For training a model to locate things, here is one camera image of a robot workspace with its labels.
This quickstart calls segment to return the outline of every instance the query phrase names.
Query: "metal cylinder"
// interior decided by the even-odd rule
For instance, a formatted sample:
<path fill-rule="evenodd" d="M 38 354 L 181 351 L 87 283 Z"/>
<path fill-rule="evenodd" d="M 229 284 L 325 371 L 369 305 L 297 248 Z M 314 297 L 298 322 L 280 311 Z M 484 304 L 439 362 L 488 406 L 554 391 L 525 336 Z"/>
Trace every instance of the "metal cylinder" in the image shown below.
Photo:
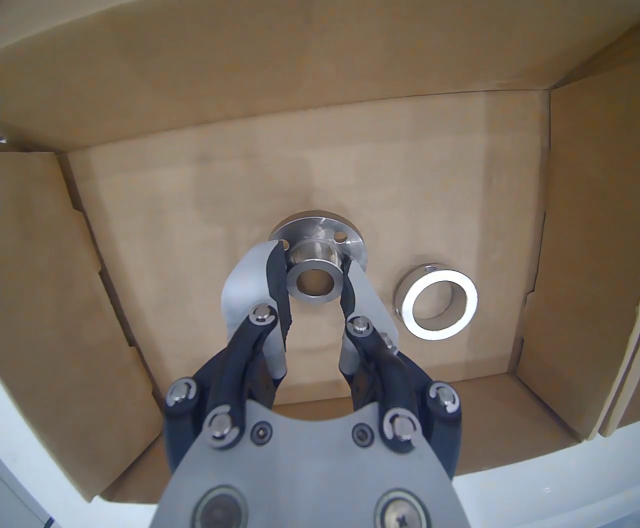
<path fill-rule="evenodd" d="M 300 301 L 323 304 L 342 293 L 345 258 L 367 266 L 367 250 L 358 230 L 342 216 L 305 211 L 280 222 L 269 240 L 284 240 L 287 289 Z"/>
<path fill-rule="evenodd" d="M 419 319 L 413 312 L 416 299 L 432 284 L 451 286 L 449 306 L 435 317 Z M 420 339 L 438 341 L 462 331 L 476 313 L 478 293 L 469 277 L 442 264 L 425 264 L 406 275 L 394 294 L 394 308 L 407 330 Z"/>

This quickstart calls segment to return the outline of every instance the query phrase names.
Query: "bolt head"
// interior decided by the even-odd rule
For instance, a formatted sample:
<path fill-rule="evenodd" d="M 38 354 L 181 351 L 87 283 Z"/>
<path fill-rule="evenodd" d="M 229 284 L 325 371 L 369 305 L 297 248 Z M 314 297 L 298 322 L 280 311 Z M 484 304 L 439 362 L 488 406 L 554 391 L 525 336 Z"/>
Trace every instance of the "bolt head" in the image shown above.
<path fill-rule="evenodd" d="M 256 320 L 263 323 L 267 320 L 267 317 L 271 315 L 271 309 L 269 305 L 258 305 L 253 309 L 253 314 L 255 315 Z"/>
<path fill-rule="evenodd" d="M 387 345 L 387 348 L 389 350 L 393 350 L 394 342 L 391 341 L 391 338 L 389 337 L 389 335 L 386 332 L 383 332 L 383 333 L 380 334 L 380 337 L 384 340 L 385 345 Z"/>
<path fill-rule="evenodd" d="M 438 387 L 436 390 L 436 396 L 438 397 L 438 402 L 440 402 L 444 407 L 453 404 L 456 400 L 451 387 Z"/>
<path fill-rule="evenodd" d="M 232 425 L 231 416 L 226 413 L 216 414 L 209 423 L 211 436 L 217 440 L 222 440 L 229 434 Z"/>
<path fill-rule="evenodd" d="M 171 391 L 170 397 L 173 401 L 178 403 L 179 401 L 187 399 L 189 395 L 189 384 L 188 383 L 178 383 L 173 390 Z"/>
<path fill-rule="evenodd" d="M 384 528 L 420 528 L 422 519 L 418 509 L 406 499 L 393 499 L 383 514 Z"/>
<path fill-rule="evenodd" d="M 394 419 L 393 423 L 394 435 L 401 442 L 407 442 L 411 440 L 415 432 L 415 426 L 413 421 L 408 416 L 398 416 Z"/>
<path fill-rule="evenodd" d="M 365 333 L 369 329 L 369 320 L 366 317 L 356 317 L 351 324 L 353 331 L 357 333 Z"/>
<path fill-rule="evenodd" d="M 191 378 L 174 381 L 166 393 L 164 401 L 169 407 L 193 398 L 196 391 L 195 382 Z"/>

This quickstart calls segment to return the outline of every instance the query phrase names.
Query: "screw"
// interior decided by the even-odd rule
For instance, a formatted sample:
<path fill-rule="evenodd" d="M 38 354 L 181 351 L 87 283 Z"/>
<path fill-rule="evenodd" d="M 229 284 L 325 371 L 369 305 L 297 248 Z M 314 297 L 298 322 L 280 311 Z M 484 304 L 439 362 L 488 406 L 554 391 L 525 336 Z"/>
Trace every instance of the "screw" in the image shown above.
<path fill-rule="evenodd" d="M 267 317 L 271 315 L 271 309 L 269 308 L 269 305 L 257 305 L 253 309 L 253 314 L 255 315 L 256 321 L 263 323 L 267 320 Z"/>
<path fill-rule="evenodd" d="M 456 400 L 456 397 L 453 394 L 453 390 L 448 386 L 438 387 L 436 389 L 436 394 L 438 395 L 438 401 L 440 402 L 440 404 L 444 405 L 445 407 L 447 405 L 453 404 L 453 402 L 455 402 Z"/>
<path fill-rule="evenodd" d="M 397 416 L 394 418 L 393 422 L 394 435 L 401 442 L 407 442 L 411 440 L 413 433 L 415 432 L 415 427 L 413 425 L 413 421 L 408 416 Z"/>
<path fill-rule="evenodd" d="M 373 444 L 373 429 L 364 423 L 356 424 L 351 437 L 358 447 L 368 447 Z"/>
<path fill-rule="evenodd" d="M 229 434 L 232 425 L 231 416 L 226 413 L 216 414 L 209 423 L 211 436 L 217 440 L 223 440 Z"/>
<path fill-rule="evenodd" d="M 173 387 L 173 390 L 169 392 L 169 397 L 175 403 L 178 403 L 179 401 L 187 399 L 188 395 L 189 395 L 188 383 L 179 383 L 178 385 Z"/>
<path fill-rule="evenodd" d="M 365 333 L 369 329 L 369 320 L 366 317 L 356 317 L 351 324 L 356 333 Z"/>
<path fill-rule="evenodd" d="M 264 445 L 271 440 L 272 434 L 273 428 L 269 422 L 258 422 L 252 427 L 249 436 L 255 445 Z"/>
<path fill-rule="evenodd" d="M 419 528 L 423 526 L 419 510 L 406 499 L 391 500 L 383 512 L 384 528 Z"/>
<path fill-rule="evenodd" d="M 164 399 L 169 407 L 195 396 L 196 382 L 191 378 L 181 378 L 172 383 Z"/>

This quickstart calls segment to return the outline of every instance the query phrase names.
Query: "cardboard flap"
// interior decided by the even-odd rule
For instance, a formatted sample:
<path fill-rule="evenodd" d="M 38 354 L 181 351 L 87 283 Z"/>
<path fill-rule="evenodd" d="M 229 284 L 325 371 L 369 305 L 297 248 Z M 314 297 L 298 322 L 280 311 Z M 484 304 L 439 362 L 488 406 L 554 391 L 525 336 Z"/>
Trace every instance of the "cardboard flap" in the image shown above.
<path fill-rule="evenodd" d="M 3 18 L 2 121 L 62 150 L 283 110 L 546 89 L 640 17 L 628 0 L 139 0 L 84 17 L 117 2 L 46 3 Z"/>
<path fill-rule="evenodd" d="M 640 300 L 640 63 L 554 90 L 547 217 L 517 374 L 592 438 Z"/>
<path fill-rule="evenodd" d="M 108 486 L 161 414 L 53 154 L 0 154 L 0 379 L 81 493 Z"/>
<path fill-rule="evenodd" d="M 634 398 L 638 398 L 636 392 L 640 381 L 640 354 L 638 354 L 638 347 L 640 346 L 640 307 L 636 308 L 636 314 L 636 323 L 629 336 L 627 351 L 625 352 L 625 355 L 630 356 L 632 359 L 629 362 L 629 368 L 620 383 L 620 388 L 616 393 L 611 408 L 600 428 L 602 436 L 612 435 L 621 422 L 626 425 L 640 420 L 640 413 L 636 409 L 637 404 L 632 402 Z"/>

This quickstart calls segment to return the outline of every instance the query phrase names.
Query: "gray metal plate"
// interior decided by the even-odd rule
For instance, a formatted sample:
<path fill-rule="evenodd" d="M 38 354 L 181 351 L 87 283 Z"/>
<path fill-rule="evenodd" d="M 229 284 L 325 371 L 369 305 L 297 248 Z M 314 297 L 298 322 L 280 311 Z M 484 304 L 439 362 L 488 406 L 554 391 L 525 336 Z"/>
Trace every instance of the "gray metal plate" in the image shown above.
<path fill-rule="evenodd" d="M 377 403 L 339 419 L 305 422 L 248 401 L 246 417 L 246 433 L 229 451 L 211 449 L 198 437 L 169 482 L 152 528 L 190 527 L 200 497 L 221 484 L 244 495 L 249 527 L 372 527 L 378 499 L 394 488 L 422 501 L 430 526 L 469 526 L 451 481 L 421 435 L 409 454 L 385 447 L 376 426 Z M 272 425 L 273 437 L 258 447 L 249 431 L 262 420 Z M 351 438 L 360 422 L 376 436 L 365 449 Z"/>

